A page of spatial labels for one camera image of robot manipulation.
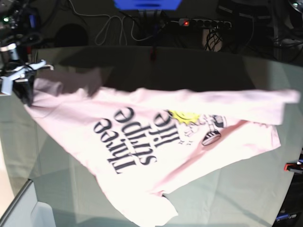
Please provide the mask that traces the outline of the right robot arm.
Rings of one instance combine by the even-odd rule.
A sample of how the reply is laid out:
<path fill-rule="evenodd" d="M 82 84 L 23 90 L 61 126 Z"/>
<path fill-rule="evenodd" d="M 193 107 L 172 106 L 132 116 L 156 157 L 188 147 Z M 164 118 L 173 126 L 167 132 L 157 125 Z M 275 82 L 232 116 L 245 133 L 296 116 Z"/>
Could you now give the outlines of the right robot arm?
<path fill-rule="evenodd" d="M 31 106 L 37 70 L 53 70 L 44 60 L 31 61 L 32 48 L 43 41 L 38 11 L 28 0 L 0 2 L 0 94 L 15 94 Z"/>

